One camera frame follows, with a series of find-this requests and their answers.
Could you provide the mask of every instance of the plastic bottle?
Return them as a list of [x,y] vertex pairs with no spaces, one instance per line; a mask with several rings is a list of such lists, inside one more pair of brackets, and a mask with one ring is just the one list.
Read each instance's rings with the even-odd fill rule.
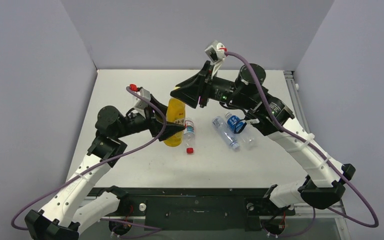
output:
[[193,154],[195,147],[195,126],[192,120],[188,117],[184,121],[184,125],[186,128],[184,129],[183,142],[186,147],[186,153]]
[[228,124],[223,120],[221,116],[216,116],[212,120],[212,125],[230,148],[233,150],[239,148],[239,143],[236,141],[233,132],[228,128]]
[[[232,115],[230,112],[226,113],[225,117],[230,130],[235,132],[235,124],[241,119],[236,115]],[[239,131],[243,125],[243,121],[236,124],[236,131]],[[253,147],[257,146],[256,138],[248,130],[248,127],[245,127],[241,133],[235,134],[234,136],[241,143],[241,145],[244,145],[247,149],[252,149]]]
[[[185,125],[185,103],[172,97],[168,101],[166,119],[179,125]],[[180,131],[168,139],[164,140],[165,145],[169,147],[177,147],[182,143],[183,132]]]

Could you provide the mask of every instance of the blue label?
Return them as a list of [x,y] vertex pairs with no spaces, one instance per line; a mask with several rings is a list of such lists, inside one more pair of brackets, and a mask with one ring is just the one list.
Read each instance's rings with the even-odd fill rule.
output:
[[194,127],[193,126],[186,126],[186,132],[194,134]]
[[[238,116],[236,115],[233,115],[231,116],[228,120],[227,120],[227,125],[229,125],[229,128],[232,130],[232,131],[235,131],[235,124],[237,122],[239,122],[239,120],[241,120]],[[242,128],[242,125],[244,125],[243,122],[239,122],[237,125],[236,125],[236,131],[239,131],[241,128]]]

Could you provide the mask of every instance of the bottle label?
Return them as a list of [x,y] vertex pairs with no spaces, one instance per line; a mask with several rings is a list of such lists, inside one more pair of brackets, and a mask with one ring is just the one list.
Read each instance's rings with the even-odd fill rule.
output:
[[184,129],[184,134],[191,133],[195,135],[195,128],[194,128],[194,123],[190,120],[184,121],[185,129]]
[[229,128],[232,130],[232,131],[235,131],[235,125],[236,125],[236,131],[239,131],[242,126],[244,125],[244,123],[241,121],[239,122],[241,119],[236,116],[236,115],[233,115],[231,116],[228,120],[227,120],[227,125],[229,125]]
[[179,124],[179,125],[185,125],[185,119],[184,118],[177,118],[174,120],[174,123]]

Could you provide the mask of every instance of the screw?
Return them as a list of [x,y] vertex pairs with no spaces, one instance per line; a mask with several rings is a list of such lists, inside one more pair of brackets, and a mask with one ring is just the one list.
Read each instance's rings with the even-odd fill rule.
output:
[[253,203],[248,203],[247,205],[246,205],[246,209],[248,209],[249,211],[252,211],[252,210],[254,210],[254,204]]
[[147,205],[146,205],[145,203],[141,203],[141,204],[139,204],[139,210],[140,210],[141,212],[145,211],[145,209],[147,209]]

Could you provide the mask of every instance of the white wall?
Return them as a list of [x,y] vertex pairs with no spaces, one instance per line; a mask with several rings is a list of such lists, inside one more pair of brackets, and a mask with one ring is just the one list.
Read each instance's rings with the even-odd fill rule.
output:
[[95,78],[59,0],[0,0],[0,240],[29,239],[12,216],[65,180]]
[[[295,72],[316,140],[357,171],[352,182],[379,215],[380,227],[348,221],[353,239],[384,239],[384,1],[336,0]],[[350,216],[372,223],[348,190]]]
[[[214,39],[294,70],[333,0],[61,0],[98,69],[200,69]],[[237,60],[223,67],[236,69]]]

